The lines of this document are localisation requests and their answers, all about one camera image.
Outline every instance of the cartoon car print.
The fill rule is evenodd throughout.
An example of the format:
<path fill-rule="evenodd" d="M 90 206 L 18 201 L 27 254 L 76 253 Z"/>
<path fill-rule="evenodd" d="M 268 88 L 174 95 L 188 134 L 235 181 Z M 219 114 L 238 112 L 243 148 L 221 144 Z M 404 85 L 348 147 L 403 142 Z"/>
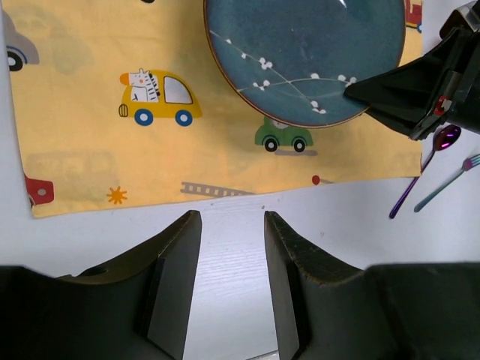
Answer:
<path fill-rule="evenodd" d="M 405 0 L 406 26 L 422 33 L 422 0 Z"/>
<path fill-rule="evenodd" d="M 268 117 L 263 119 L 263 125 L 255 134 L 255 145 L 264 146 L 267 152 L 276 152 L 278 146 L 292 146 L 296 152 L 303 152 L 313 144 L 307 129 L 282 124 Z"/>
<path fill-rule="evenodd" d="M 186 127 L 202 116 L 195 94 L 174 73 L 140 69 L 138 73 L 123 73 L 120 83 L 126 89 L 118 114 L 133 117 L 138 125 L 149 126 L 155 118 L 169 118 Z"/>
<path fill-rule="evenodd" d="M 25 186 L 27 188 L 30 206 L 51 203 L 54 199 L 53 183 L 51 181 L 37 180 L 25 176 Z"/>
<path fill-rule="evenodd" d="M 108 151 L 52 151 L 35 153 L 25 159 L 26 169 L 35 169 L 39 179 L 55 179 L 62 184 L 82 184 L 67 191 L 73 201 L 104 201 L 99 188 L 118 184 L 115 157 Z"/>
<path fill-rule="evenodd" d="M 14 22 L 4 10 L 2 15 L 10 71 L 20 71 L 26 64 L 39 64 L 40 59 L 35 45 L 17 32 Z"/>

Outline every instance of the zebra cartoon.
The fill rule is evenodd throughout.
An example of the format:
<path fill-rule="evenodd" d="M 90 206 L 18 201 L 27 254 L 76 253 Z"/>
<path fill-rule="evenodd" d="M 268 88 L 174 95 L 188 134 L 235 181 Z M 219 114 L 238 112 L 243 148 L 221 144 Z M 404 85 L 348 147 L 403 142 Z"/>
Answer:
<path fill-rule="evenodd" d="M 129 73 L 128 83 L 132 86 L 132 101 L 142 103 L 157 103 L 159 101 L 158 78 L 149 71 L 139 69 L 138 73 Z"/>

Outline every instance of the purple spoon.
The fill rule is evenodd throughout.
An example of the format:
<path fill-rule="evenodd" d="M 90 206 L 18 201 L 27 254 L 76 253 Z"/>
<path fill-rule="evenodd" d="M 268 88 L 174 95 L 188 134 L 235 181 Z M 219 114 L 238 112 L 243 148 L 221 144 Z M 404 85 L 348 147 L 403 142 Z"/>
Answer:
<path fill-rule="evenodd" d="M 455 142 L 460 137 L 461 132 L 462 129 L 460 129 L 458 126 L 449 125 L 447 127 L 444 127 L 441 131 L 439 131 L 433 136 L 433 148 L 431 153 L 427 156 L 427 159 L 425 160 L 423 165 L 421 165 L 421 173 L 423 173 L 424 170 L 427 168 L 428 164 L 434 158 L 436 152 L 441 152 L 442 150 L 448 149 L 450 146 L 455 144 Z M 405 190 L 403 195 L 400 197 L 393 209 L 390 211 L 390 215 L 388 216 L 389 218 L 394 219 L 395 216 L 397 216 L 398 210 L 400 210 L 400 207 L 402 206 L 405 199 L 408 197 L 408 194 L 410 194 L 410 191 L 412 191 L 413 187 L 419 179 L 420 177 L 416 177 L 412 180 L 409 187 Z"/>

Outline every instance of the car window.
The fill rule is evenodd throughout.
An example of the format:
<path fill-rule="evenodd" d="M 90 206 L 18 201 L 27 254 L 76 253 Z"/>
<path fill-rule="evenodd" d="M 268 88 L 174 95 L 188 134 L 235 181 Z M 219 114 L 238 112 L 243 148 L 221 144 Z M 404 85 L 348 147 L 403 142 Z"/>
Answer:
<path fill-rule="evenodd" d="M 289 127 L 289 125 L 276 121 L 273 118 L 271 119 L 271 123 L 273 124 L 273 126 L 275 126 L 277 129 L 280 129 L 280 130 L 283 130 Z"/>
<path fill-rule="evenodd" d="M 170 76 L 164 78 L 165 102 L 173 104 L 192 104 L 192 97 L 185 85 Z"/>

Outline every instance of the cartoon ladder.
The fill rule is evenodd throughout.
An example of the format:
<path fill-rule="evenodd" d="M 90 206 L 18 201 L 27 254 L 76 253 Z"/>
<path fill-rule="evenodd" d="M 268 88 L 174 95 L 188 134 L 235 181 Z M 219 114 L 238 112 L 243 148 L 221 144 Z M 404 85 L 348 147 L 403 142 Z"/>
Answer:
<path fill-rule="evenodd" d="M 228 187 L 211 186 L 206 184 L 197 184 L 194 182 L 182 182 L 184 188 L 180 192 L 184 194 L 205 195 L 207 197 L 237 197 L 241 195 L 254 195 L 247 191 L 230 189 Z"/>

